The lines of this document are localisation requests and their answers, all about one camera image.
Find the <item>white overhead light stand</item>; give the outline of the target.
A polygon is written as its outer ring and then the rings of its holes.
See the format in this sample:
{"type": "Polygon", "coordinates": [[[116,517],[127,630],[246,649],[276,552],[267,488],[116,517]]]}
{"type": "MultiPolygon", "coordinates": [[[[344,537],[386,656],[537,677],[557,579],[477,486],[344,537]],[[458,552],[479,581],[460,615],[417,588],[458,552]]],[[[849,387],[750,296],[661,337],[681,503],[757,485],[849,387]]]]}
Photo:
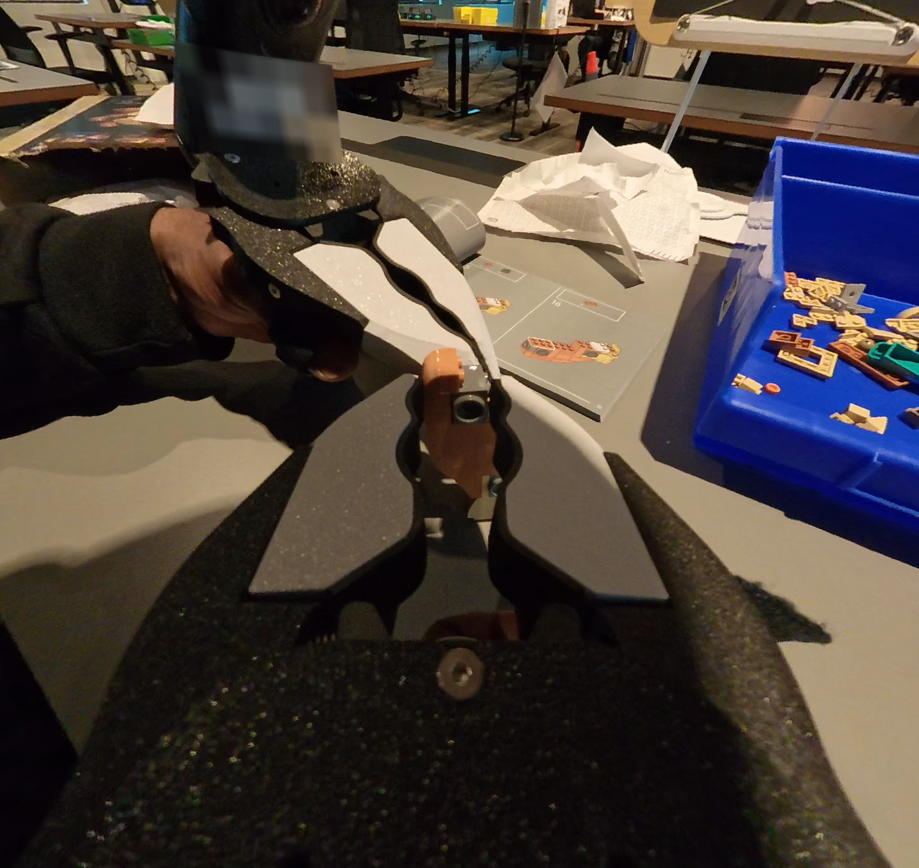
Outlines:
{"type": "Polygon", "coordinates": [[[741,48],[766,48],[800,51],[806,56],[840,54],[844,58],[906,58],[918,47],[918,25],[892,13],[854,0],[805,0],[809,7],[843,5],[867,15],[867,19],[833,23],[811,23],[784,20],[753,20],[746,17],[713,14],[741,0],[719,1],[696,12],[685,13],[675,22],[672,38],[702,49],[695,74],[679,105],[671,127],[661,145],[670,150],[672,141],[695,93],[712,50],[721,45],[741,48]]]}

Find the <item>person's left forearm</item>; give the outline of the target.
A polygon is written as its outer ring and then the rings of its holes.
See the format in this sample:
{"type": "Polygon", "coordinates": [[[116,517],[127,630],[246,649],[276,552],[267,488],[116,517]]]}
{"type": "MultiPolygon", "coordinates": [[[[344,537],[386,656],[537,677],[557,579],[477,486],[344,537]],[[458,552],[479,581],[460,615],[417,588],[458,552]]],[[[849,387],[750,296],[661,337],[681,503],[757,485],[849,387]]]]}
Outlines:
{"type": "Polygon", "coordinates": [[[195,213],[163,203],[2,212],[3,439],[113,411],[139,369],[231,353],[234,334],[207,332],[179,305],[151,237],[158,214],[195,213]]]}

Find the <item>crumpled white paper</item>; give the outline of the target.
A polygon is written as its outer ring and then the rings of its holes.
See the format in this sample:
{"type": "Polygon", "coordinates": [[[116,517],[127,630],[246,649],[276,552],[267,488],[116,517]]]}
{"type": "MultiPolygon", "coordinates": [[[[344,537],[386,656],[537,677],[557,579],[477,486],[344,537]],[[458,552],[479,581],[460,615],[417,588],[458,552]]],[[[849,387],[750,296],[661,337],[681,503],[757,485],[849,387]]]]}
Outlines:
{"type": "Polygon", "coordinates": [[[616,147],[591,130],[580,152],[508,174],[478,216],[488,230],[620,252],[642,280],[638,255],[682,263],[695,253],[700,209],[690,169],[647,143],[616,147]]]}

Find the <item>person's left hand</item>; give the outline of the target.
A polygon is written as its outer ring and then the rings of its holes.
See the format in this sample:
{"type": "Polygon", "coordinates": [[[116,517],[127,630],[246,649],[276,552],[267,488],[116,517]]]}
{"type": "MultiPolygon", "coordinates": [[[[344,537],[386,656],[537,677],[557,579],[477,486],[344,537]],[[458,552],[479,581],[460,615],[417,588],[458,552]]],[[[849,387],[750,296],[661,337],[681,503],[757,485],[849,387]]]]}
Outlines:
{"type": "Polygon", "coordinates": [[[150,238],[172,299],[193,327],[219,338],[272,344],[265,305],[231,248],[200,209],[160,208],[150,238]]]}

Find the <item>black office chair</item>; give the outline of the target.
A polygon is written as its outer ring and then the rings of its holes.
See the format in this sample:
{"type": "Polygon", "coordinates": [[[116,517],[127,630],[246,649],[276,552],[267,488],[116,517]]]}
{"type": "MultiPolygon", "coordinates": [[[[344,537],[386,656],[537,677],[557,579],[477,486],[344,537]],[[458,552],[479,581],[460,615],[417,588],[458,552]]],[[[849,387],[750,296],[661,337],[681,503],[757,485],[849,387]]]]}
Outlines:
{"type": "MultiPolygon", "coordinates": [[[[398,0],[345,0],[348,48],[385,54],[404,52],[398,0]]],[[[388,73],[347,81],[341,95],[349,111],[400,120],[403,115],[401,73],[388,73]]]]}

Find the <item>grey instruction booklet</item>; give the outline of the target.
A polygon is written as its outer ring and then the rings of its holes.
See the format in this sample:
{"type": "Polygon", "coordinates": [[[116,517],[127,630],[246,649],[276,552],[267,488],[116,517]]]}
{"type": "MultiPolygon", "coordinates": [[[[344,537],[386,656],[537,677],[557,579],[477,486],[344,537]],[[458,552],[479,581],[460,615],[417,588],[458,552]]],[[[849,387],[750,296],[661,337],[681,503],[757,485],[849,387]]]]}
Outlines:
{"type": "Polygon", "coordinates": [[[662,324],[486,256],[484,226],[458,199],[419,205],[465,263],[502,372],[602,421],[657,346],[662,324]]]}

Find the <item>wood-edged grey table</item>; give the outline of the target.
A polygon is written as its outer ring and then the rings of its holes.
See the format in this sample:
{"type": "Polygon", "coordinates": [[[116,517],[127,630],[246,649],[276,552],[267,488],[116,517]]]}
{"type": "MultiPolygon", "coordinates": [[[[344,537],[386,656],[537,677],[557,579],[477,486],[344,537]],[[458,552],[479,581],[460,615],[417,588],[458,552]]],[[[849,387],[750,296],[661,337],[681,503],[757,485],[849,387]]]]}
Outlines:
{"type": "Polygon", "coordinates": [[[518,51],[528,43],[560,45],[563,41],[587,32],[584,25],[527,27],[515,29],[511,24],[471,24],[454,20],[400,19],[403,32],[410,35],[433,35],[448,40],[448,116],[465,118],[479,110],[470,106],[470,44],[474,35],[484,39],[515,42],[518,51]]]}
{"type": "Polygon", "coordinates": [[[98,85],[67,73],[1,59],[1,108],[72,102],[99,93],[98,85]]]}
{"type": "Polygon", "coordinates": [[[180,102],[203,116],[206,127],[228,127],[236,116],[251,125],[309,126],[335,114],[338,82],[401,78],[432,64],[427,58],[346,47],[327,47],[318,62],[304,62],[185,42],[148,47],[118,40],[115,46],[175,62],[177,88],[158,90],[135,117],[155,127],[175,126],[180,102]]]}
{"type": "MultiPolygon", "coordinates": [[[[552,108],[670,124],[690,85],[683,81],[608,75],[546,93],[552,108]]],[[[817,139],[906,153],[918,151],[916,106],[840,101],[818,95],[797,95],[697,86],[684,112],[682,126],[734,136],[775,139],[817,139]]]]}

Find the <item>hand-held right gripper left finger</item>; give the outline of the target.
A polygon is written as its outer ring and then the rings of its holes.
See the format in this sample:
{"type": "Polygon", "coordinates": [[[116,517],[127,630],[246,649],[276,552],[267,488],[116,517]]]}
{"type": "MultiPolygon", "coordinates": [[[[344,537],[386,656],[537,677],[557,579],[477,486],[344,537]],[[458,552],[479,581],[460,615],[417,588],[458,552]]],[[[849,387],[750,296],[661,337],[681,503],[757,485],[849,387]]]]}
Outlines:
{"type": "Polygon", "coordinates": [[[355,405],[314,442],[249,595],[337,594],[406,548],[418,532],[418,489],[403,444],[417,431],[404,374],[355,405]]]}

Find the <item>pile of small toy bricks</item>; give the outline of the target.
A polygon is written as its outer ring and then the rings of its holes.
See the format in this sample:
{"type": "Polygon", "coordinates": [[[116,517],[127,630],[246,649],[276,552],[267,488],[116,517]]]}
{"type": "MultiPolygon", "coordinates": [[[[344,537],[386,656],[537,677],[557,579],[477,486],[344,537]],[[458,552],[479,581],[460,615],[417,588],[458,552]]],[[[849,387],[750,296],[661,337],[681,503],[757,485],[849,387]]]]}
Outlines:
{"type": "Polygon", "coordinates": [[[917,463],[917,289],[867,282],[867,313],[831,306],[845,275],[806,268],[725,285],[714,345],[727,360],[699,432],[733,451],[785,455],[884,451],[917,463]],[[876,358],[871,351],[879,348],[876,358]]]}

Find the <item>green bin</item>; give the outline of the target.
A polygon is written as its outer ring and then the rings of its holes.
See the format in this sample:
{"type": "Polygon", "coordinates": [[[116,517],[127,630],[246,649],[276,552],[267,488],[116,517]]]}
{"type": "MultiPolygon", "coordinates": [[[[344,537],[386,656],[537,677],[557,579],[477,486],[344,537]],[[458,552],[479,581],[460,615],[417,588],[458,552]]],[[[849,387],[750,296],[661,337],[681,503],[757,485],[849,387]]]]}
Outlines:
{"type": "Polygon", "coordinates": [[[176,26],[167,15],[151,14],[138,19],[127,33],[132,43],[144,47],[172,47],[176,42],[176,26]]]}

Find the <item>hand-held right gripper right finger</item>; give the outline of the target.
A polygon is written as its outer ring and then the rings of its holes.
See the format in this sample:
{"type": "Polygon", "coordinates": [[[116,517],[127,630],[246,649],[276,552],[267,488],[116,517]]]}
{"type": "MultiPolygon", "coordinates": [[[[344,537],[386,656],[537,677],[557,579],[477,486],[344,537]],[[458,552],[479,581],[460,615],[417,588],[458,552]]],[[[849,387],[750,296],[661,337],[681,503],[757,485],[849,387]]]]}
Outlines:
{"type": "Polygon", "coordinates": [[[516,602],[663,602],[667,590],[599,444],[557,404],[503,378],[512,464],[493,512],[491,575],[516,602]]]}

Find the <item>grey desk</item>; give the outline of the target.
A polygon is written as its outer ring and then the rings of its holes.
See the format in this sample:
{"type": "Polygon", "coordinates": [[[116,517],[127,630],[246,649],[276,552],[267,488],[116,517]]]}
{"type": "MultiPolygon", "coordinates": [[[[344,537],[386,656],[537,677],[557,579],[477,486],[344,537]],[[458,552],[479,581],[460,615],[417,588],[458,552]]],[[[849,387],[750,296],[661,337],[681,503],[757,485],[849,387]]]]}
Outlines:
{"type": "MultiPolygon", "coordinates": [[[[688,264],[489,233],[498,262],[662,323],[602,424],[621,454],[736,574],[832,635],[784,644],[829,758],[894,866],[917,866],[917,568],[721,486],[691,443],[729,248],[688,264]]],[[[257,417],[163,398],[2,441],[2,624],[80,752],[142,615],[181,562],[290,454],[257,417]]]]}

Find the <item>orange toy brick assembly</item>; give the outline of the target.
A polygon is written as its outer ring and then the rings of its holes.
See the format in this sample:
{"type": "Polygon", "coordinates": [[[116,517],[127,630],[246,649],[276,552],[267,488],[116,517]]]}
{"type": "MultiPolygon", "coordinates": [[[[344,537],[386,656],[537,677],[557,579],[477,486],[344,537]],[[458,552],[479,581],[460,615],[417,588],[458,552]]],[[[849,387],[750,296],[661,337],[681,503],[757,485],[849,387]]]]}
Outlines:
{"type": "Polygon", "coordinates": [[[484,520],[492,512],[501,483],[494,465],[497,435],[491,419],[491,381],[476,358],[469,363],[456,351],[431,352],[422,365],[422,439],[431,461],[444,479],[456,483],[472,502],[471,515],[484,520]],[[450,418],[450,395],[460,390],[489,393],[490,421],[455,426],[450,418]]]}

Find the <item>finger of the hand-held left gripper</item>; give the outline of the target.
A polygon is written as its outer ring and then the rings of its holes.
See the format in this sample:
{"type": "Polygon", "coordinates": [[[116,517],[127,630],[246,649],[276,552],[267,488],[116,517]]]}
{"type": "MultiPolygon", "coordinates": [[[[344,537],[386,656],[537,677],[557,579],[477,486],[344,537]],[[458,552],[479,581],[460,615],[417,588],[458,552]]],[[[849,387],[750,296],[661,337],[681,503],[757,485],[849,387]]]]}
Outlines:
{"type": "Polygon", "coordinates": [[[430,307],[397,288],[383,263],[348,244],[315,243],[294,254],[366,320],[362,349],[397,369],[420,369],[433,351],[450,348],[469,363],[471,347],[430,307]]]}
{"type": "Polygon", "coordinates": [[[483,358],[491,379],[499,379],[499,364],[483,313],[463,272],[409,219],[386,220],[375,237],[376,250],[404,269],[426,290],[427,301],[450,314],[463,335],[483,358]]]}

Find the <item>blue plastic bin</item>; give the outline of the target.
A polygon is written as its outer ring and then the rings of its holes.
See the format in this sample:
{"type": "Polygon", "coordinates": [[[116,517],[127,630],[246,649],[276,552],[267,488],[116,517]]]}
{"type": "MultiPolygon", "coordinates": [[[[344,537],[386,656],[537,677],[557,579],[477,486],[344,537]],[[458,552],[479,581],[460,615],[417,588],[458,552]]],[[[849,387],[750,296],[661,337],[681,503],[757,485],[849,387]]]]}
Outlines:
{"type": "Polygon", "coordinates": [[[695,443],[917,530],[915,154],[777,139],[721,290],[695,443]]]}

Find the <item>cardboard box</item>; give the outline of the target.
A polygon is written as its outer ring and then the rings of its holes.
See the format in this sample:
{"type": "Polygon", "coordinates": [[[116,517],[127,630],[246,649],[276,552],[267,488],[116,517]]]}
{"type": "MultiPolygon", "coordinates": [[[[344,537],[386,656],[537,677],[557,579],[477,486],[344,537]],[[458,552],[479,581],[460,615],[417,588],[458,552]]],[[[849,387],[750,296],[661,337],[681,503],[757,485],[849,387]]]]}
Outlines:
{"type": "Polygon", "coordinates": [[[2,164],[184,166],[174,130],[138,119],[143,103],[136,96],[77,100],[3,139],[2,164]]]}

